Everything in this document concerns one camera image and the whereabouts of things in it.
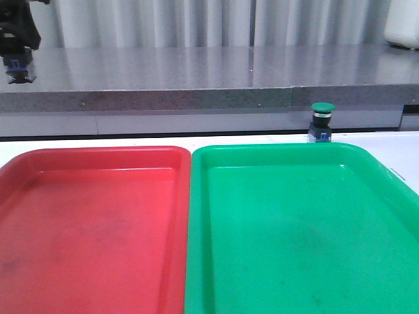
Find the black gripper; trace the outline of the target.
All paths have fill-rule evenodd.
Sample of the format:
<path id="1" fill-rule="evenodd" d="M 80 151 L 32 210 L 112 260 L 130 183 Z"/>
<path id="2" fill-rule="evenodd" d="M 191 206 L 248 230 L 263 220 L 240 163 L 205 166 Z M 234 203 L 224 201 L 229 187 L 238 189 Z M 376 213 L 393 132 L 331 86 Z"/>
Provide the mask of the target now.
<path id="1" fill-rule="evenodd" d="M 37 50 L 41 36 L 26 0 L 1 0 L 1 55 Z"/>

